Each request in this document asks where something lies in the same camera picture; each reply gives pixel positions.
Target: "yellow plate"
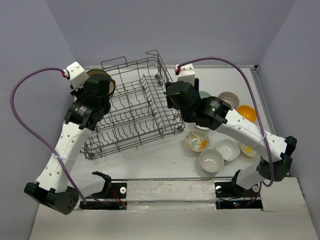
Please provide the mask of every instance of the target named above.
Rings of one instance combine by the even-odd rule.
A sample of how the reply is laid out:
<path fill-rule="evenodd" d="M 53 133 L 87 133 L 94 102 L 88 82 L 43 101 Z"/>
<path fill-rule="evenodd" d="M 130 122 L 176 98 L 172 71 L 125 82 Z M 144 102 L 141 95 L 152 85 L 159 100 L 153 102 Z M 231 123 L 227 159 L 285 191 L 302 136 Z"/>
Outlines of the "yellow plate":
<path fill-rule="evenodd" d="M 254 151 L 251 147 L 244 145 L 243 143 L 240 144 L 240 149 L 245 155 L 247 155 L 250 158 L 255 158 L 255 159 L 260 158 L 259 153 Z"/>

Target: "metal wire basket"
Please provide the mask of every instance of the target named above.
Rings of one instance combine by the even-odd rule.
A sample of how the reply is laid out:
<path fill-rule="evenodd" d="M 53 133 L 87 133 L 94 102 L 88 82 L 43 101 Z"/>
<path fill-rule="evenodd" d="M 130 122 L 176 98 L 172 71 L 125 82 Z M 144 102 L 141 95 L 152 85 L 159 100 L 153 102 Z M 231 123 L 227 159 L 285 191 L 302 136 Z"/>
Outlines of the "metal wire basket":
<path fill-rule="evenodd" d="M 92 160 L 138 148 L 183 132 L 180 112 L 168 109 L 165 83 L 172 82 L 157 50 L 149 57 L 127 62 L 125 56 L 101 62 L 102 69 L 116 82 L 110 112 L 97 124 L 82 153 Z"/>

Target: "ceramic bowl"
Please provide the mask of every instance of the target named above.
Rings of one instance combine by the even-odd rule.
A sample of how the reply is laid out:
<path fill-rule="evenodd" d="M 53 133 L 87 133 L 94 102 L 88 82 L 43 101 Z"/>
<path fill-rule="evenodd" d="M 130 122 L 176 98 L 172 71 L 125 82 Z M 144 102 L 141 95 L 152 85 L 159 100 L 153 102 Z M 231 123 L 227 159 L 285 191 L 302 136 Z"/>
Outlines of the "ceramic bowl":
<path fill-rule="evenodd" d="M 206 149 L 200 153 L 200 166 L 209 173 L 219 172 L 225 164 L 221 153 L 215 149 Z"/>
<path fill-rule="evenodd" d="M 203 131 L 207 131 L 207 130 L 210 129 L 210 128 L 208 128 L 208 127 L 198 126 L 198 125 L 196 125 L 195 123 L 193 123 L 193 125 L 195 125 L 195 127 L 196 127 L 197 129 L 200 129 L 200 130 L 203 130 Z"/>
<path fill-rule="evenodd" d="M 195 129 L 187 133 L 185 144 L 190 150 L 200 153 L 209 147 L 210 139 L 206 132 Z"/>
<path fill-rule="evenodd" d="M 200 98 L 208 98 L 208 97 L 211 97 L 210 93 L 206 92 L 206 91 L 199 91 L 199 95 L 200 95 Z"/>
<path fill-rule="evenodd" d="M 226 160 L 228 162 L 236 159 L 236 157 L 238 157 L 239 154 L 240 154 L 239 147 L 237 146 L 237 144 L 235 144 L 230 139 L 222 140 L 221 142 L 219 142 L 217 144 L 215 149 L 219 153 L 221 153 L 221 155 L 223 156 L 224 160 Z"/>
<path fill-rule="evenodd" d="M 222 101 L 225 101 L 226 103 L 230 104 L 232 108 L 237 108 L 239 106 L 239 98 L 237 95 L 235 95 L 233 92 L 230 91 L 224 91 L 219 94 L 219 99 Z"/>
<path fill-rule="evenodd" d="M 253 107 L 248 105 L 239 106 L 236 111 L 244 118 L 248 119 L 250 122 L 257 120 L 257 114 Z"/>
<path fill-rule="evenodd" d="M 250 158 L 260 158 L 260 154 L 254 151 L 251 147 L 244 145 L 243 143 L 240 144 L 241 151 Z"/>

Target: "bowl with leaf pattern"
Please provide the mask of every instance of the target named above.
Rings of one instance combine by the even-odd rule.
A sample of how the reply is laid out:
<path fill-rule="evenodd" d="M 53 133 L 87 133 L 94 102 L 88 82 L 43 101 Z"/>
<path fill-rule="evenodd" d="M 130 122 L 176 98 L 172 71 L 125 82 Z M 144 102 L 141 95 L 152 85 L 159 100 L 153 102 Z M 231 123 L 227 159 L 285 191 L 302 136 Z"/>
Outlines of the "bowl with leaf pattern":
<path fill-rule="evenodd" d="M 187 133 L 185 136 L 185 144 L 191 151 L 201 153 L 209 147 L 210 138 L 205 131 L 195 129 Z"/>

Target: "dish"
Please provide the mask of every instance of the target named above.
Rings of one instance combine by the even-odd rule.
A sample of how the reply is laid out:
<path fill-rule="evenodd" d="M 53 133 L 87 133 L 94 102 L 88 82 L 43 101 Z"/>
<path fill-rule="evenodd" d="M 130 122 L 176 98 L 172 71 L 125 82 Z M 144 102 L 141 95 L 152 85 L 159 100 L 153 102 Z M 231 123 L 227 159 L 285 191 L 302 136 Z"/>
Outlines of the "dish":
<path fill-rule="evenodd" d="M 91 70 L 87 71 L 86 74 L 88 74 L 89 77 L 91 77 L 92 75 L 95 75 L 95 74 L 102 74 L 102 75 L 109 76 L 111 78 L 111 76 L 108 73 L 106 73 L 105 71 L 103 71 L 101 69 L 91 69 Z M 115 80 L 113 80 L 111 78 L 111 82 L 109 85 L 109 98 L 111 98 L 114 95 L 115 90 L 116 90 L 116 82 L 115 82 Z"/>
<path fill-rule="evenodd" d="M 195 125 L 196 128 L 198 128 L 198 129 L 200 129 L 200 130 L 203 130 L 203 131 L 209 130 L 208 127 L 198 126 L 198 125 L 196 125 L 195 123 L 193 123 L 193 125 Z"/>
<path fill-rule="evenodd" d="M 209 173 L 219 172 L 225 165 L 221 153 L 215 149 L 206 149 L 199 156 L 200 166 Z"/>
<path fill-rule="evenodd" d="M 239 147 L 230 139 L 222 140 L 217 144 L 215 149 L 221 153 L 224 160 L 228 162 L 234 160 L 240 154 Z"/>
<path fill-rule="evenodd" d="M 199 91 L 199 95 L 200 95 L 200 98 L 208 98 L 208 97 L 211 97 L 210 93 L 207 93 L 206 91 Z"/>
<path fill-rule="evenodd" d="M 244 145 L 243 143 L 240 144 L 241 151 L 250 158 L 260 158 L 260 154 L 253 150 L 251 147 Z"/>
<path fill-rule="evenodd" d="M 210 139 L 204 131 L 195 129 L 187 133 L 185 136 L 185 144 L 190 150 L 200 153 L 208 148 Z"/>
<path fill-rule="evenodd" d="M 236 110 L 242 117 L 248 119 L 250 122 L 257 120 L 257 114 L 254 108 L 248 105 L 241 105 Z"/>
<path fill-rule="evenodd" d="M 232 108 L 237 108 L 239 106 L 239 98 L 236 94 L 230 91 L 224 91 L 219 94 L 218 96 L 219 99 L 222 101 L 225 101 L 226 103 L 230 104 Z"/>

